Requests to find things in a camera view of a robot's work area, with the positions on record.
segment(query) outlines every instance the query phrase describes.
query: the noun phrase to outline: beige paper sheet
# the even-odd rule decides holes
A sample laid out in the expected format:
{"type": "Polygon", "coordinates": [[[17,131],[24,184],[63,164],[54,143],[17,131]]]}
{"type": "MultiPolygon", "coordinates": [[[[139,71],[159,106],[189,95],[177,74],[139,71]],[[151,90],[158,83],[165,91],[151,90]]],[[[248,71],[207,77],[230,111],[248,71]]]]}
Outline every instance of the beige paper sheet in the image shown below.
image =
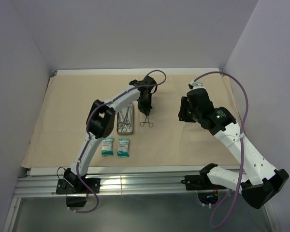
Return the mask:
{"type": "MultiPolygon", "coordinates": [[[[157,82],[162,75],[152,75],[157,82]]],[[[134,134],[130,138],[129,158],[119,158],[119,136],[115,129],[114,156],[102,157],[101,147],[94,155],[91,167],[99,166],[173,166],[237,165],[228,149],[198,123],[178,121],[181,97],[189,91],[188,83],[195,75],[168,75],[152,97],[149,116],[153,128],[139,123],[145,116],[134,105],[134,134]]],[[[40,116],[24,157],[23,167],[70,166],[85,138],[85,121],[92,103],[115,96],[129,81],[142,75],[80,75],[51,78],[40,116]]],[[[226,107],[239,121],[230,80],[220,75],[201,79],[215,107],[226,107]]]]}

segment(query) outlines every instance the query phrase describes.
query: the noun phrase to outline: sterile pack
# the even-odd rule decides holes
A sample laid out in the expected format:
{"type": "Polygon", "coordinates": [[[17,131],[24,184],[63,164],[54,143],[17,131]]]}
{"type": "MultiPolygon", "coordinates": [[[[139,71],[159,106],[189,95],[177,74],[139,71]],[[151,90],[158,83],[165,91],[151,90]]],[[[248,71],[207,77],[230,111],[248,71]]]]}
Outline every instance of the sterile pack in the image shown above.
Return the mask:
{"type": "Polygon", "coordinates": [[[117,155],[119,157],[129,157],[128,148],[129,148],[130,139],[119,139],[117,155]]]}
{"type": "Polygon", "coordinates": [[[113,140],[114,137],[107,137],[102,141],[102,156],[113,155],[113,140]]]}

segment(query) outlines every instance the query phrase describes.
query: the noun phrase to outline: purple cable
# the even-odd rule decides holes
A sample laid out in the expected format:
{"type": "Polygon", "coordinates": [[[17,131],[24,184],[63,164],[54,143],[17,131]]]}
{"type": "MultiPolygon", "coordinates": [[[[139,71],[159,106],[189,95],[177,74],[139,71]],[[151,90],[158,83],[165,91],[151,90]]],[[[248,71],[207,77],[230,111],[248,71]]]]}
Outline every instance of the purple cable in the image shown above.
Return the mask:
{"type": "MultiPolygon", "coordinates": [[[[240,127],[240,134],[242,134],[243,130],[244,130],[244,124],[245,124],[245,121],[246,121],[246,118],[247,118],[247,114],[248,114],[248,107],[249,107],[249,105],[248,105],[248,97],[247,97],[247,94],[246,94],[246,91],[245,91],[244,87],[242,86],[242,84],[235,77],[231,76],[230,74],[228,74],[226,72],[218,72],[218,71],[209,72],[209,73],[207,72],[205,74],[202,74],[201,76],[196,78],[194,81],[197,81],[200,78],[202,78],[204,76],[207,76],[207,75],[210,75],[210,74],[222,74],[222,75],[228,76],[229,78],[234,80],[239,85],[239,87],[242,89],[244,97],[245,97],[245,101],[246,101],[246,110],[245,110],[244,117],[243,117],[243,120],[242,120],[242,125],[240,127]]],[[[221,226],[223,226],[227,222],[227,220],[229,219],[229,217],[230,217],[230,215],[231,215],[231,213],[232,213],[232,211],[234,209],[234,206],[236,204],[236,200],[237,200],[237,197],[238,197],[238,194],[239,194],[240,185],[241,185],[241,181],[242,181],[243,170],[244,170],[244,142],[243,142],[243,138],[240,138],[240,143],[241,143],[241,163],[240,163],[240,172],[239,172],[239,175],[238,175],[235,195],[234,195],[232,204],[231,204],[231,206],[229,208],[229,211],[227,212],[225,218],[218,225],[214,226],[213,225],[214,215],[215,215],[216,211],[219,209],[220,205],[227,199],[227,196],[231,193],[231,190],[229,190],[227,195],[226,195],[226,197],[224,197],[221,200],[221,202],[219,202],[217,204],[217,207],[214,209],[214,211],[213,211],[213,213],[211,215],[211,219],[210,219],[211,227],[214,228],[214,229],[220,228],[221,226]]]]}
{"type": "MultiPolygon", "coordinates": [[[[82,153],[81,153],[81,155],[80,155],[80,157],[79,157],[79,161],[81,162],[81,160],[82,160],[82,157],[83,157],[83,155],[84,155],[84,153],[85,153],[85,151],[86,151],[86,149],[87,149],[87,147],[88,147],[88,145],[89,145],[89,142],[90,142],[90,140],[91,140],[91,135],[90,135],[90,133],[89,133],[89,122],[90,122],[90,120],[92,119],[92,117],[95,115],[95,113],[97,112],[97,110],[98,109],[100,109],[101,107],[103,107],[103,106],[105,106],[105,105],[109,105],[109,104],[111,104],[111,103],[113,103],[114,101],[117,101],[119,98],[121,98],[121,97],[123,97],[124,95],[126,95],[127,93],[129,93],[129,92],[131,92],[132,90],[135,90],[135,89],[137,89],[137,88],[140,88],[140,87],[154,87],[154,86],[159,86],[159,85],[162,85],[165,81],[166,81],[166,74],[165,74],[165,72],[164,71],[161,71],[161,70],[153,70],[153,71],[151,71],[151,72],[149,72],[148,74],[146,74],[146,76],[148,76],[148,75],[150,75],[151,73],[154,73],[154,72],[160,72],[160,73],[162,73],[163,75],[164,75],[164,80],[162,81],[162,82],[160,82],[160,83],[158,83],[158,84],[152,84],[152,85],[142,85],[142,86],[137,86],[137,87],[132,87],[132,88],[130,88],[127,92],[123,92],[123,93],[121,93],[121,94],[119,94],[117,97],[115,97],[114,99],[113,99],[113,101],[109,101],[109,102],[106,102],[106,103],[103,103],[103,104],[101,104],[101,105],[99,105],[97,108],[95,108],[93,111],[92,111],[92,113],[90,114],[90,116],[88,117],[88,120],[87,120],[87,125],[86,125],[86,132],[87,132],[87,134],[88,134],[88,140],[87,140],[87,142],[86,142],[86,144],[85,144],[85,146],[84,146],[84,149],[82,150],[82,153]]],[[[90,210],[86,210],[86,211],[81,211],[81,210],[76,210],[76,209],[71,209],[70,208],[70,210],[72,210],[72,211],[74,211],[74,212],[76,212],[76,213],[90,213],[90,212],[92,212],[92,211],[94,211],[97,207],[98,207],[98,205],[99,205],[99,198],[98,198],[98,196],[97,196],[97,194],[91,189],[91,187],[89,187],[83,180],[82,180],[82,178],[81,178],[81,176],[80,176],[80,173],[79,173],[79,162],[77,163],[77,165],[76,165],[76,174],[77,174],[77,177],[78,177],[78,179],[83,183],[83,185],[95,196],[95,198],[97,199],[97,203],[96,203],[96,205],[92,208],[92,209],[90,209],[90,210]]]]}

